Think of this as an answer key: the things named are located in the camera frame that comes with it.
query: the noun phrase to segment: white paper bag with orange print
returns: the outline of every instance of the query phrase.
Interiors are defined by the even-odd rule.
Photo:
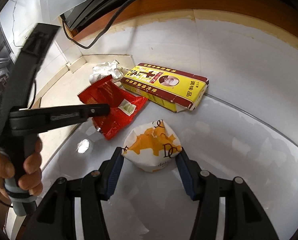
[[[127,136],[122,156],[144,171],[168,165],[182,148],[175,132],[163,120],[140,125]]]

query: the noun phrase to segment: small white label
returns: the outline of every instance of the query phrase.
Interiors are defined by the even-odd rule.
[[[126,115],[131,116],[136,109],[136,106],[124,99],[118,106]]]

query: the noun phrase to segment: wall tile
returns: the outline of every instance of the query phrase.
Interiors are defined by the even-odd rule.
[[[55,42],[52,42],[46,57],[44,59],[44,62],[42,63],[40,70],[38,73],[40,73],[41,71],[44,70],[44,68],[46,68],[53,60],[55,60],[57,57],[59,57],[59,55],[61,55],[61,51],[58,49],[57,45],[55,44]]]
[[[66,60],[62,55],[56,57],[49,65],[47,65],[36,76],[37,81],[37,93],[43,88],[44,85],[61,69],[66,65]]]
[[[69,49],[70,47],[75,45],[75,43],[73,43],[72,41],[67,39],[62,27],[58,31],[58,33],[55,37],[55,41],[58,43],[58,45],[62,51],[66,51],[67,49]]]
[[[75,44],[66,51],[64,51],[64,54],[70,63],[74,63],[77,59],[79,59],[82,56],[82,53]]]

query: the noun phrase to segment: human hand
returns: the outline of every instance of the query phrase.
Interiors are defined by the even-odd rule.
[[[23,190],[28,190],[29,194],[38,196],[43,190],[41,183],[41,152],[42,142],[38,137],[35,150],[24,162],[23,167],[26,172],[21,176],[18,185]],[[0,153],[0,199],[8,200],[8,194],[4,188],[4,179],[11,178],[15,174],[15,168],[10,160]]]

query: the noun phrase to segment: blue gripper pad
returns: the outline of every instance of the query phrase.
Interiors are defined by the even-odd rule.
[[[114,194],[114,190],[116,189],[116,185],[123,165],[124,157],[121,155],[121,151],[122,151],[121,147],[117,147],[112,157],[112,158],[115,158],[115,161],[108,175],[107,190],[104,194],[105,197],[108,199],[110,198],[111,195]]]
[[[185,150],[182,151],[176,156],[176,164],[178,167],[178,171],[181,177],[182,184],[185,188],[187,195],[192,199],[196,200],[196,193],[194,191],[194,180],[190,174],[189,168],[187,163],[190,165],[191,161],[189,160],[188,156],[185,153]]]

